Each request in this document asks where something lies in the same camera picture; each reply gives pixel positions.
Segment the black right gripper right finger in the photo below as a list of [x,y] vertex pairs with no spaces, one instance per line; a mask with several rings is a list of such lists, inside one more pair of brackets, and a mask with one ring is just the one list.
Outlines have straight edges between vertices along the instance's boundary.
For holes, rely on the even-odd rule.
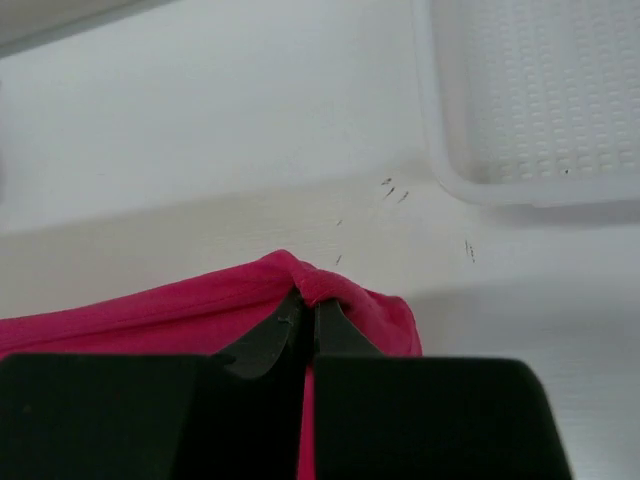
[[315,310],[320,479],[568,479],[546,392],[524,362],[382,353],[336,301]]

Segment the pink t shirt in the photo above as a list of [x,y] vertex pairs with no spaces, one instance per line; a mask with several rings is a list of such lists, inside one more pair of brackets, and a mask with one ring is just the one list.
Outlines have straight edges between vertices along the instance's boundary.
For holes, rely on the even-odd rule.
[[414,315],[400,298],[369,291],[280,250],[244,265],[133,295],[1,323],[1,363],[14,354],[212,355],[273,313],[291,292],[306,310],[306,363],[295,478],[314,475],[316,307],[336,301],[382,353],[422,352]]

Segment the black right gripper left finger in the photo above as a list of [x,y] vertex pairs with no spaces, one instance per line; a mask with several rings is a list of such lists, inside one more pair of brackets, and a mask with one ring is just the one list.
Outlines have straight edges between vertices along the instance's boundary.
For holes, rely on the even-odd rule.
[[14,354],[5,479],[292,479],[306,310],[291,291],[212,355]]

